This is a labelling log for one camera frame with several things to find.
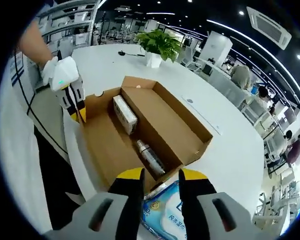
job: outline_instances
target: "white round table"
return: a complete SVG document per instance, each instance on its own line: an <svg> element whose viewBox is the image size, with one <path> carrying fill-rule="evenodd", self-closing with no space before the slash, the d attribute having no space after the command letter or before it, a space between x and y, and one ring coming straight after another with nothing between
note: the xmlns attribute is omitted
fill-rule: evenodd
<svg viewBox="0 0 300 240"><path fill-rule="evenodd" d="M222 94L202 78L170 60L159 68L145 66L139 45L108 44L78 48L72 57L83 79L85 95L101 95L120 87L125 76L160 82L212 133L213 139L201 159L186 166L205 174L218 192L226 192L252 215L255 212L264 172L264 143L257 131ZM64 133L69 160L86 200L99 190L98 173L81 145L79 126L64 114ZM168 184L178 178L168 180Z"/></svg>

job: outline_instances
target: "wet wipes package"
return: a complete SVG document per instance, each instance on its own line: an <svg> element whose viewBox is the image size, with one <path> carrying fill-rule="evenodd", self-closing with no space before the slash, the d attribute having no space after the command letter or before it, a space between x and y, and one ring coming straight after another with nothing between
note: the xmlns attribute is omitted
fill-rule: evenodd
<svg viewBox="0 0 300 240"><path fill-rule="evenodd" d="M143 225L158 239L186 240L179 181L143 204Z"/></svg>

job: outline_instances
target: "pink shirt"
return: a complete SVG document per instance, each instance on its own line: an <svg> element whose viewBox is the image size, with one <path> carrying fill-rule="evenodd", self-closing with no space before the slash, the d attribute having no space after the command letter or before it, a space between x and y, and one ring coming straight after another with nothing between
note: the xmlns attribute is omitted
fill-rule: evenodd
<svg viewBox="0 0 300 240"><path fill-rule="evenodd" d="M292 144L292 148L288 153L286 161L289 164L293 164L298 159L299 155L300 155L300 140L297 140Z"/></svg>

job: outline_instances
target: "potted plant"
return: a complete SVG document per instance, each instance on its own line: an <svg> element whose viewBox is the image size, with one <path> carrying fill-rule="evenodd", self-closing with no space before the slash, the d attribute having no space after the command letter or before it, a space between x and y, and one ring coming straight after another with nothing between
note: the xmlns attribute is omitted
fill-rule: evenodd
<svg viewBox="0 0 300 240"><path fill-rule="evenodd" d="M152 68L158 68L162 59L174 62L181 50L178 40L159 29L140 33L136 39L145 50L146 65Z"/></svg>

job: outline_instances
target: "white glove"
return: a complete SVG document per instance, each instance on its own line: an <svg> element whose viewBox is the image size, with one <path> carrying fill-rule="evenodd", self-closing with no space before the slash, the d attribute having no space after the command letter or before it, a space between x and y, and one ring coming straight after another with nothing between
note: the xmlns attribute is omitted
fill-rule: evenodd
<svg viewBox="0 0 300 240"><path fill-rule="evenodd" d="M46 86L49 83L50 79L54 77L57 63L58 63L58 57L55 56L45 64L41 72L44 86Z"/></svg>
<svg viewBox="0 0 300 240"><path fill-rule="evenodd" d="M77 64L71 56L60 61L55 56L45 64L42 78L44 85L50 83L51 90L58 91L79 79Z"/></svg>

